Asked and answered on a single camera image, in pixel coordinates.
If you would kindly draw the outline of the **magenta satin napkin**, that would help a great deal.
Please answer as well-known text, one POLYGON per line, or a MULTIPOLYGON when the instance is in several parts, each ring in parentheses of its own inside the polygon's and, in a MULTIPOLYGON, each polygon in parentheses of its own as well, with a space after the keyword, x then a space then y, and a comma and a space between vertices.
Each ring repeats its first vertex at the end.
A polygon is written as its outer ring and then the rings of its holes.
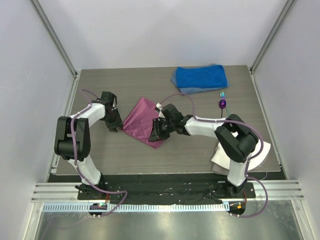
POLYGON ((162 146, 164 141, 149 142, 148 140, 152 132, 153 119, 158 117, 155 108, 156 104, 153 101, 141 97, 124 120, 122 131, 135 140, 156 149, 162 146))

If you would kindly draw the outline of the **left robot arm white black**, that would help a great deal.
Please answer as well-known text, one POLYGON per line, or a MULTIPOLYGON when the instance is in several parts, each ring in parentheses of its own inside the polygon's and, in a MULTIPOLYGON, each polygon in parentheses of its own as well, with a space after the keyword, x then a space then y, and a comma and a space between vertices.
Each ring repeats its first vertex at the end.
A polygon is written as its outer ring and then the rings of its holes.
POLYGON ((103 91, 100 97, 90 100, 83 110, 57 120, 54 152, 69 162, 79 174, 81 184, 75 188, 81 200, 100 200, 108 194, 104 176, 90 156, 90 128, 96 122, 103 121, 110 132, 121 130, 123 121, 117 103, 114 93, 103 91))

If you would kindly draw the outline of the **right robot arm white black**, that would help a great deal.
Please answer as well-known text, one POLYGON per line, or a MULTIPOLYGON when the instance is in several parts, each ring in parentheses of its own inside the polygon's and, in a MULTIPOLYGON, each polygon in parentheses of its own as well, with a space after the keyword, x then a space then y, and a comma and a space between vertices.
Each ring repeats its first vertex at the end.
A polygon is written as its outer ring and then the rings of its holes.
POLYGON ((229 157, 229 172, 226 193, 233 198, 244 191, 247 182, 249 161, 258 156, 264 147, 261 136, 242 119, 231 114, 227 118, 201 118, 192 114, 183 115, 173 104, 156 106, 158 117, 152 120, 149 142, 166 140, 170 133, 186 136, 216 138, 229 157))

